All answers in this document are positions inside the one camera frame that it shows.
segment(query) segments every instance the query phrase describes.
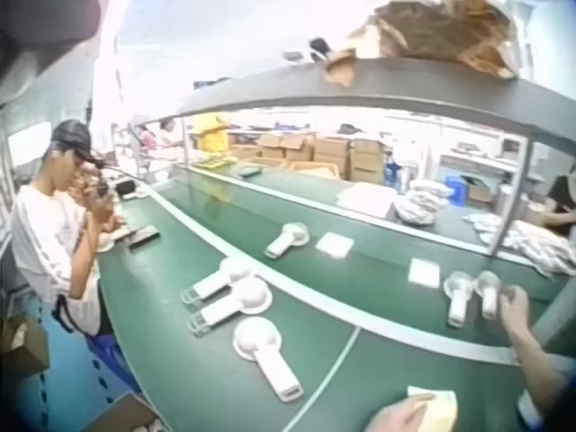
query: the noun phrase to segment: person in black shirt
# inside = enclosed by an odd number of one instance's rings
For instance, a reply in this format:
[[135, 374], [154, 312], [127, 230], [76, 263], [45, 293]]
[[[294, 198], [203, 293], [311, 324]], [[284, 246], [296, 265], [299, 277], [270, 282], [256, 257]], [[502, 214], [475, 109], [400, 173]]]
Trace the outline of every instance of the person in black shirt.
[[560, 175], [548, 192], [544, 211], [544, 226], [567, 237], [576, 225], [576, 173]]

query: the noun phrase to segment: person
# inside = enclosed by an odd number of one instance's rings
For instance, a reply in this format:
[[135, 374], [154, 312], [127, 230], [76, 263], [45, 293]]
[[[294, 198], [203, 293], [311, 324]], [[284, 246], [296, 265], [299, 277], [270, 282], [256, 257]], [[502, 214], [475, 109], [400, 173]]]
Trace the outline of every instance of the person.
[[511, 295], [502, 294], [500, 319], [524, 375], [526, 389], [544, 423], [538, 430], [564, 431], [576, 422], [576, 381], [556, 370], [528, 324], [530, 302], [519, 286]]
[[210, 153], [226, 153], [230, 149], [226, 132], [230, 124], [221, 112], [206, 112], [193, 117], [194, 129], [198, 134], [198, 147]]
[[[558, 372], [530, 332], [529, 299], [520, 287], [499, 297], [500, 320], [516, 351], [528, 394], [544, 419], [538, 431], [564, 431], [576, 423], [576, 380]], [[422, 401], [430, 395], [409, 397], [384, 407], [372, 418], [365, 432], [416, 432], [426, 414]]]
[[145, 124], [139, 126], [138, 138], [140, 142], [140, 163], [146, 171], [149, 171], [152, 163], [152, 153], [159, 147], [158, 141], [156, 135]]
[[177, 143], [174, 143], [172, 137], [172, 132], [174, 132], [175, 126], [176, 123], [172, 118], [160, 121], [160, 135], [161, 135], [160, 138], [163, 141], [164, 147], [174, 147], [178, 145]]
[[93, 163], [85, 124], [67, 120], [52, 132], [40, 172], [22, 186], [13, 206], [13, 254], [30, 287], [68, 332], [112, 334], [95, 262], [103, 225], [113, 215], [112, 196], [76, 204], [66, 193], [80, 166]]
[[576, 172], [556, 177], [544, 206], [544, 226], [567, 237], [576, 224]]

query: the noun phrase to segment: black cap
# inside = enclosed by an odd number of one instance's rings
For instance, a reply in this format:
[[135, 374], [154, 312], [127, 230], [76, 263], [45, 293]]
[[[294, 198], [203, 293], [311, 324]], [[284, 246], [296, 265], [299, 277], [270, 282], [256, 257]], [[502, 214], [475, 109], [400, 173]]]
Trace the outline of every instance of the black cap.
[[90, 154], [92, 136], [88, 127], [79, 120], [65, 120], [52, 131], [51, 142], [59, 149], [74, 150], [76, 155], [84, 160], [98, 165], [98, 160]]

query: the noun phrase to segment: black shorts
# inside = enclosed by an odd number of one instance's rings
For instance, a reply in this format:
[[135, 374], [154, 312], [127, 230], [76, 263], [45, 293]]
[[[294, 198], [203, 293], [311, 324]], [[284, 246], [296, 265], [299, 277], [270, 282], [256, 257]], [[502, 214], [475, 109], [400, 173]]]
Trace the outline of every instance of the black shorts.
[[104, 299], [102, 298], [100, 282], [98, 282], [98, 302], [100, 303], [100, 329], [98, 330], [97, 336], [113, 335], [114, 330], [112, 329], [112, 323], [108, 317], [108, 310], [106, 309]]

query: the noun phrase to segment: hand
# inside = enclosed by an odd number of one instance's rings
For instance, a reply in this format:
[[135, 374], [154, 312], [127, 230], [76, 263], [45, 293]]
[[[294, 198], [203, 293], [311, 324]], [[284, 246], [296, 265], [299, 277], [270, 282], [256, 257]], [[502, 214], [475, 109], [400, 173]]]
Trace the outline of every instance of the hand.
[[104, 225], [110, 220], [114, 212], [112, 195], [107, 194], [104, 198], [98, 198], [92, 195], [88, 200], [88, 210], [93, 214], [94, 220]]
[[420, 403], [431, 399], [434, 399], [432, 394], [419, 394], [384, 407], [365, 432], [418, 432], [427, 408]]
[[126, 220], [122, 216], [114, 214], [103, 226], [104, 232], [115, 232], [119, 227], [126, 224]]
[[512, 341], [529, 332], [528, 316], [530, 302], [528, 295], [519, 286], [513, 288], [512, 295], [500, 295], [500, 319]]

